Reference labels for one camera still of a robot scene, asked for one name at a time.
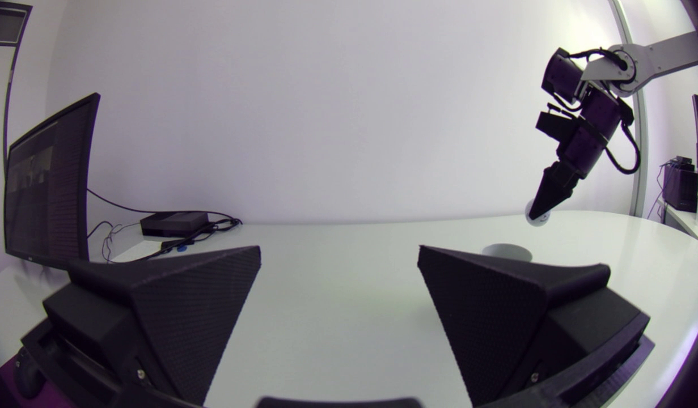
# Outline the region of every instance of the black box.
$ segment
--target black box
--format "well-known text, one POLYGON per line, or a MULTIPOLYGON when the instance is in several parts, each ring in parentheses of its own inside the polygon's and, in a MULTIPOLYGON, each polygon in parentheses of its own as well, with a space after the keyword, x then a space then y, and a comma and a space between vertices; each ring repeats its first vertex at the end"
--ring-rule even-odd
POLYGON ((209 224, 206 212, 155 212, 139 220, 142 235, 189 237, 209 224))
POLYGON ((680 211, 696 212, 696 171, 682 170, 670 165, 664 167, 664 200, 680 211))

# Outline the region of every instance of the black cable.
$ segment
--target black cable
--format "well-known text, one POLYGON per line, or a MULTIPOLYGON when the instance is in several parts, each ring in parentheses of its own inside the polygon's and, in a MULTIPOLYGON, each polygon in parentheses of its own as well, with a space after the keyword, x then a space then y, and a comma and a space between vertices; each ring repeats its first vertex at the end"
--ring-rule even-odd
POLYGON ((631 61, 631 64, 633 64, 633 75, 631 75, 631 78, 629 78, 627 80, 614 80, 613 82, 614 83, 622 83, 623 85, 629 85, 629 83, 632 83, 634 80, 636 80, 636 61, 634 61, 633 57, 631 57, 631 55, 628 52, 626 52, 622 49, 619 49, 616 52, 623 52, 624 54, 626 54, 628 59, 631 61))
POLYGON ((602 48, 596 48, 596 49, 589 49, 584 52, 578 52, 576 54, 570 54, 568 57, 569 58, 584 58, 587 61, 588 58, 593 55, 593 54, 600 54, 603 55, 604 57, 608 58, 616 64, 617 67, 621 68, 621 70, 626 70, 628 69, 628 63, 623 60, 623 58, 619 57, 612 51, 608 51, 608 49, 602 49, 602 48))
POLYGON ((556 102, 559 103, 559 104, 561 104, 561 106, 562 106, 564 109, 566 109, 566 111, 569 111, 569 112, 578 112, 578 111, 580 111, 580 109, 583 109, 583 105, 582 105, 582 104, 579 105, 577 108, 571 108, 571 107, 568 106, 561 98, 559 98, 559 96, 556 95, 555 93, 553 93, 553 98, 555 98, 556 102))
POLYGON ((125 228, 128 227, 134 227, 135 225, 139 225, 138 222, 135 222, 133 224, 128 224, 128 225, 122 225, 122 224, 117 224, 112 227, 112 229, 109 231, 107 236, 104 238, 102 241, 102 258, 104 258, 105 261, 109 264, 111 261, 109 260, 112 256, 112 248, 109 246, 109 243, 112 242, 112 238, 119 233, 121 230, 124 230, 125 228), (104 248, 107 248, 107 254, 104 254, 104 248))
MULTIPOLYGON (((227 228, 222 229, 222 230, 225 230, 225 231, 231 230, 232 228, 234 228, 236 226, 237 226, 237 224, 233 224, 230 227, 227 227, 227 228)), ((168 252, 170 252, 170 250, 172 250, 172 248, 176 248, 176 247, 180 247, 182 245, 185 245, 185 243, 187 243, 190 240, 193 240, 193 242, 204 241, 204 240, 210 238, 217 231, 219 231, 219 230, 215 229, 215 223, 211 222, 210 225, 207 225, 206 227, 199 229, 198 231, 194 232, 192 235, 185 237, 182 240, 179 240, 175 243, 172 243, 171 245, 168 245, 165 248, 160 248, 160 250, 158 250, 157 252, 151 253, 150 255, 142 256, 142 258, 137 258, 137 259, 133 259, 131 261, 126 261, 126 262, 115 262, 115 261, 109 261, 109 260, 107 262, 111 263, 111 264, 129 264, 131 262, 146 261, 147 259, 154 258, 156 256, 162 255, 163 253, 168 253, 168 252), (198 237, 202 234, 207 234, 208 236, 195 239, 196 237, 198 237)))
POLYGON ((657 205, 657 202, 659 202, 659 197, 662 196, 662 193, 664 193, 664 190, 666 189, 666 187, 669 184, 668 180, 665 181, 664 186, 662 186, 662 184, 659 182, 659 177, 661 177, 662 171, 664 171, 664 167, 666 167, 668 165, 675 167, 675 162, 672 160, 668 160, 667 162, 665 162, 664 164, 659 166, 659 173, 657 174, 657 184, 659 184, 659 188, 661 189, 661 191, 659 191, 659 195, 657 196, 657 199, 654 200, 652 207, 649 209, 649 214, 646 215, 646 219, 649 219, 649 217, 652 216, 652 211, 654 211, 654 207, 657 205))
POLYGON ((626 124, 621 124, 621 129, 623 129, 623 133, 626 135, 629 141, 631 141, 633 149, 636 151, 636 164, 634 164, 633 168, 621 167, 619 162, 616 161, 616 158, 614 157, 613 153, 611 153, 611 150, 609 150, 608 147, 605 147, 603 149, 606 151, 606 155, 609 159, 611 159, 611 163, 613 163, 614 166, 616 166, 616 169, 618 169, 618 171, 624 174, 634 174, 636 173, 636 171, 638 171, 638 168, 641 167, 641 150, 638 149, 636 140, 633 139, 631 131, 628 130, 628 126, 626 126, 626 124))
POLYGON ((92 229, 92 232, 90 232, 89 234, 87 234, 87 239, 89 239, 89 237, 91 237, 92 234, 94 234, 94 232, 97 230, 97 228, 101 227, 103 224, 107 224, 107 225, 109 225, 109 226, 112 227, 112 228, 115 227, 115 226, 112 225, 112 223, 109 222, 108 220, 103 220, 102 222, 100 222, 99 224, 97 224, 97 226, 94 227, 94 229, 92 229))
MULTIPOLYGON (((99 195, 99 194, 97 194, 97 193, 94 193, 91 189, 88 189, 88 188, 87 188, 87 191, 88 191, 88 193, 92 194, 93 196, 97 197, 98 199, 101 199, 102 201, 106 202, 107 204, 112 204, 112 206, 120 207, 120 208, 123 209, 123 210, 133 211, 133 212, 135 212, 135 213, 144 213, 144 214, 152 214, 152 213, 162 213, 162 212, 164 212, 164 211, 146 211, 146 210, 131 209, 131 207, 122 206, 121 204, 117 204, 116 202, 109 201, 108 199, 102 197, 101 195, 99 195)), ((216 212, 216 211, 195 211, 195 210, 173 211, 173 212, 176 212, 176 213, 193 213, 193 212, 194 212, 194 213, 215 214, 215 215, 218 215, 218 216, 224 216, 225 218, 229 219, 230 222, 231 222, 232 224, 234 224, 234 225, 243 224, 242 220, 237 219, 237 218, 235 218, 235 217, 231 217, 231 216, 229 216, 229 215, 227 215, 227 214, 224 214, 223 212, 216 212)))

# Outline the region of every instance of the black set-top box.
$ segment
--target black set-top box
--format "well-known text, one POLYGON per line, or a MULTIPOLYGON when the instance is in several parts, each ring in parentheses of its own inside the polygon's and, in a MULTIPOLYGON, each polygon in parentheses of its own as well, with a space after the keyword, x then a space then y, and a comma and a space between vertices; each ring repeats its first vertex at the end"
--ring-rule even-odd
POLYGON ((201 211, 155 212, 139 220, 142 235, 151 237, 190 237, 209 224, 208 214, 201 211))

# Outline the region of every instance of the curved white desk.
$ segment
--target curved white desk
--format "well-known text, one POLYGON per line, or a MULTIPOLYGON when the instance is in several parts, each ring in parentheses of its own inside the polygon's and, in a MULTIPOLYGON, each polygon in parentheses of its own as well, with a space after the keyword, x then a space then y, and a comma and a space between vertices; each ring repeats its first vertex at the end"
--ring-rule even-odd
MULTIPOLYGON (((470 406, 416 266, 418 249, 480 253, 494 243, 523 246, 540 263, 611 266, 608 285, 650 316, 646 335, 655 343, 611 406, 655 406, 698 332, 698 241, 649 220, 589 211, 554 212, 539 228, 523 216, 247 225, 189 247, 260 245, 263 254, 205 405, 250 407, 269 395, 470 406)), ((43 318, 40 300, 66 281, 64 272, 54 271, 51 283, 38 268, 30 273, 17 264, 0 274, 0 365, 43 318)))

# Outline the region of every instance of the textured black surface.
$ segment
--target textured black surface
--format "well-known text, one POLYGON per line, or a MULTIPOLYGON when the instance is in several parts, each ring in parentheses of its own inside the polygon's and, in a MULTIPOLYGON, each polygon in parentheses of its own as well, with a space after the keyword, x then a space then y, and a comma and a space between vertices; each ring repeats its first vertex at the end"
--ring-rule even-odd
POLYGON ((422 406, 414 398, 366 402, 318 402, 264 397, 256 408, 422 408, 422 406))
POLYGON ((260 248, 119 265, 75 261, 71 281, 128 303, 178 397, 202 405, 260 268, 260 248))
POLYGON ((551 305, 606 285, 608 266, 547 266, 421 247, 419 269, 475 405, 497 398, 551 305))
POLYGON ((93 93, 50 116, 9 148, 6 253, 65 269, 88 259, 87 173, 97 108, 93 93))

